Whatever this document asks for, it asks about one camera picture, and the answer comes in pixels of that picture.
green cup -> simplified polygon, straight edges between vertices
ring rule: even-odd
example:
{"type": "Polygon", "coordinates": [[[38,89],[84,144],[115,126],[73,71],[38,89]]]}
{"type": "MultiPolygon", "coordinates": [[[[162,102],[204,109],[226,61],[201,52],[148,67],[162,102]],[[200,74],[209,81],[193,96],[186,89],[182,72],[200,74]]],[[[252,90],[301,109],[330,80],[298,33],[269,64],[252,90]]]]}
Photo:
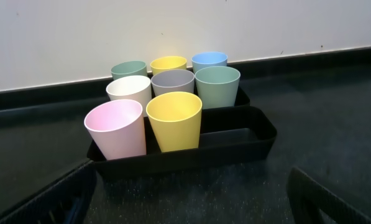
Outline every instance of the green cup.
{"type": "Polygon", "coordinates": [[[114,80],[130,75],[147,76],[147,64],[141,61],[120,63],[111,69],[111,74],[114,80]]]}
{"type": "Polygon", "coordinates": [[[213,66],[195,73],[198,95],[203,109],[234,106],[240,72],[235,68],[213,66]]]}

cup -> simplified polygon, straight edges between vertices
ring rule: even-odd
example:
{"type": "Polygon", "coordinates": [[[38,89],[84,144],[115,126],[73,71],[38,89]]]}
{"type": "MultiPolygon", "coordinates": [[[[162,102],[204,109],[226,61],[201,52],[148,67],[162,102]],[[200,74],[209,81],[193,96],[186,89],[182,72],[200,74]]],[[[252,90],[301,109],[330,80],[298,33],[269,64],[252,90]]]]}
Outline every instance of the cup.
{"type": "Polygon", "coordinates": [[[147,76],[147,64],[141,61],[120,63],[111,69],[111,74],[114,80],[130,75],[147,76]]]}
{"type": "Polygon", "coordinates": [[[195,76],[191,71],[175,69],[154,75],[150,81],[156,96],[173,91],[193,93],[195,76]]]}
{"type": "Polygon", "coordinates": [[[199,146],[202,101],[192,93],[171,92],[147,106],[150,124],[162,152],[199,146]]]}
{"type": "Polygon", "coordinates": [[[234,106],[240,72],[235,68],[213,66],[195,73],[198,95],[203,109],[234,106]]]}
{"type": "Polygon", "coordinates": [[[106,87],[111,100],[130,99],[138,101],[143,108],[143,116],[147,116],[145,108],[152,99],[150,79],[141,75],[132,75],[114,80],[106,87]]]}
{"type": "Polygon", "coordinates": [[[146,155],[142,106],[114,100],[92,109],[85,127],[107,160],[146,155]]]}
{"type": "Polygon", "coordinates": [[[186,58],[179,56],[161,57],[150,63],[153,75],[171,69],[186,69],[186,58]]]}
{"type": "Polygon", "coordinates": [[[192,57],[193,72],[212,66],[227,66],[228,56],[220,52],[205,52],[192,57]]]}

wall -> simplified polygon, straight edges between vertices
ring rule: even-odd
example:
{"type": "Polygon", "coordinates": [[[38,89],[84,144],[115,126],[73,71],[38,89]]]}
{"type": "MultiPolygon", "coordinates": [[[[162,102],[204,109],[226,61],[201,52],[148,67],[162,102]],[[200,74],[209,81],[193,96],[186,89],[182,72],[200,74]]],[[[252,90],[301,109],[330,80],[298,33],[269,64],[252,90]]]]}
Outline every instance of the wall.
{"type": "Polygon", "coordinates": [[[233,62],[368,45],[371,0],[0,0],[0,91],[165,55],[233,62]]]}

